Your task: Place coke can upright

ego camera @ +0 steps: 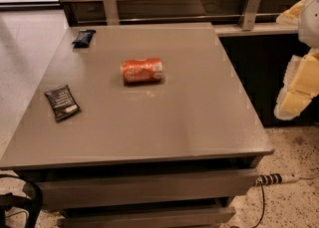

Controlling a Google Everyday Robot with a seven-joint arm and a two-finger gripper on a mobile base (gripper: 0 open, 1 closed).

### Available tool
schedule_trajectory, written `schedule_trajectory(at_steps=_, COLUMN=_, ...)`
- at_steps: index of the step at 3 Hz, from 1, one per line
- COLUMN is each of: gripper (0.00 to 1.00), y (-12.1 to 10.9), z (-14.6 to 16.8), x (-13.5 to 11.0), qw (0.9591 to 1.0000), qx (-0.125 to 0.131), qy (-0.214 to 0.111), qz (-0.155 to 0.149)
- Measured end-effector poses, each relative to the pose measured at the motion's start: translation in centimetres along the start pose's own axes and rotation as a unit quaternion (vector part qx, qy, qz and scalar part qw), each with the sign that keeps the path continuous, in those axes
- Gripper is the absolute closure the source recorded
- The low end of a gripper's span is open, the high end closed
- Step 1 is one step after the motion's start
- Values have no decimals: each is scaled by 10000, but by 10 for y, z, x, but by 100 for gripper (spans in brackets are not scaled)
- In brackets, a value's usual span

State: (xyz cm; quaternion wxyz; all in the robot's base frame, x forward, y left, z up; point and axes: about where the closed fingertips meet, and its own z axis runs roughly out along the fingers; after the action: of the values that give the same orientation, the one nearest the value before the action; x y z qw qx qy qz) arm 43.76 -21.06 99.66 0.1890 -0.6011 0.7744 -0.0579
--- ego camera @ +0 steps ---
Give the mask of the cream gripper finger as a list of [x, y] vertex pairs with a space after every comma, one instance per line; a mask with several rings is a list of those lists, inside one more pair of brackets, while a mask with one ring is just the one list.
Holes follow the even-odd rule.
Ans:
[[283, 79], [274, 115], [281, 120], [292, 120], [319, 95], [319, 50], [311, 49], [303, 57], [293, 55]]
[[280, 13], [279, 16], [276, 18], [276, 22], [278, 24], [297, 25], [304, 2], [305, 0], [301, 0], [286, 11]]

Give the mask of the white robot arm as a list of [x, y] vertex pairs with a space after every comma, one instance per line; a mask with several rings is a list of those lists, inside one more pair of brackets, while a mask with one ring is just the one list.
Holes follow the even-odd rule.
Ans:
[[289, 61], [274, 109], [281, 120], [292, 120], [319, 95], [319, 0], [301, 0], [281, 13], [278, 24], [296, 25], [298, 40], [310, 51]]

